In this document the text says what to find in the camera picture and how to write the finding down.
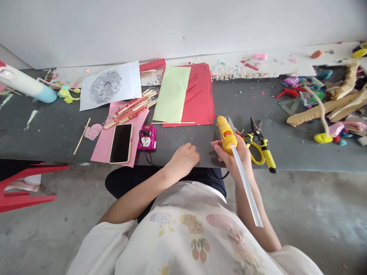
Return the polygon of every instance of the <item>light green paper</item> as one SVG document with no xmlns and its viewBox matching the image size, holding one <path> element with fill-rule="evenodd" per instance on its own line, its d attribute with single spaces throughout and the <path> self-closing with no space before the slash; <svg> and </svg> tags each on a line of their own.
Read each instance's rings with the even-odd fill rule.
<svg viewBox="0 0 367 275">
<path fill-rule="evenodd" d="M 153 120 L 181 121 L 190 71 L 190 67 L 166 67 Z"/>
</svg>

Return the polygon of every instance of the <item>table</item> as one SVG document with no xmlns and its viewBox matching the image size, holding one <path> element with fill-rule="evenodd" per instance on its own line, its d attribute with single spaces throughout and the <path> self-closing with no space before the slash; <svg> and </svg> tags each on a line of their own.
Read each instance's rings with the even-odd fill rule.
<svg viewBox="0 0 367 275">
<path fill-rule="evenodd" d="M 26 70 L 32 77 L 44 76 L 42 70 Z M 344 76 L 344 69 L 335 69 L 330 81 L 336 82 Z M 215 111 L 230 116 L 238 130 L 250 130 L 250 117 L 258 123 L 263 121 L 263 135 L 269 140 L 271 152 L 279 170 L 306 171 L 366 171 L 366 146 L 347 139 L 346 146 L 318 144 L 313 136 L 323 132 L 320 121 L 304 123 L 296 128 L 286 124 L 287 113 L 275 99 L 283 86 L 283 78 L 238 79 L 214 82 L 213 98 Z M 78 152 L 73 155 L 88 118 L 90 125 L 102 123 L 108 115 L 109 106 L 79 112 L 79 103 L 65 103 L 57 99 L 52 104 L 32 102 L 25 95 L 14 95 L 0 110 L 0 158 L 21 160 L 42 160 L 54 162 L 90 162 L 96 141 L 83 139 Z M 33 110 L 39 110 L 28 131 L 23 129 Z M 153 117 L 149 112 L 146 124 Z M 299 106 L 297 112 L 305 110 Z M 183 126 L 175 128 L 157 127 L 157 150 L 151 153 L 156 165 L 165 165 L 175 150 L 190 142 L 197 146 L 201 155 L 198 167 L 222 167 L 210 142 L 220 139 L 217 126 Z M 136 155 L 135 164 L 149 165 L 143 152 Z M 254 168 L 267 169 L 266 165 Z"/>
</svg>

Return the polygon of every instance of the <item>orange clay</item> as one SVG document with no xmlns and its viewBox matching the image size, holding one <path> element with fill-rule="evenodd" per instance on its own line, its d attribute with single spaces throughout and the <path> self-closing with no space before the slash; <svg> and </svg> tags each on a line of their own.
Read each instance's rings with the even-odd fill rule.
<svg viewBox="0 0 367 275">
<path fill-rule="evenodd" d="M 324 52 L 323 51 L 320 51 L 320 50 L 317 50 L 315 51 L 312 55 L 311 55 L 311 58 L 315 59 L 315 58 L 319 58 L 320 56 L 322 56 Z"/>
</svg>

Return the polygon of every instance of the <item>line drawing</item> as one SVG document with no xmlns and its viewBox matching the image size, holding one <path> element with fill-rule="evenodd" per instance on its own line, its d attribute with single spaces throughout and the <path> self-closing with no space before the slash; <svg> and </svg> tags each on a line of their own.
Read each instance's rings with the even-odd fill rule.
<svg viewBox="0 0 367 275">
<path fill-rule="evenodd" d="M 121 77 L 116 71 L 101 73 L 89 89 L 89 97 L 98 104 L 108 103 L 120 90 Z"/>
</svg>

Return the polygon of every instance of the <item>red stool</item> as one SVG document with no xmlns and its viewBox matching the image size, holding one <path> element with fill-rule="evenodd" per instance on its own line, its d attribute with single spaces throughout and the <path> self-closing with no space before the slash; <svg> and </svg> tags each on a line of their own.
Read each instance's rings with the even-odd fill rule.
<svg viewBox="0 0 367 275">
<path fill-rule="evenodd" d="M 0 181 L 0 213 L 19 209 L 23 207 L 33 206 L 36 204 L 42 204 L 45 202 L 54 201 L 57 195 L 44 196 L 44 197 L 28 197 L 29 192 L 9 192 L 4 193 L 5 188 L 20 178 L 28 176 L 51 173 L 56 171 L 62 171 L 69 168 L 68 164 L 65 165 L 31 165 L 26 170 L 19 172 L 18 174 Z"/>
</svg>

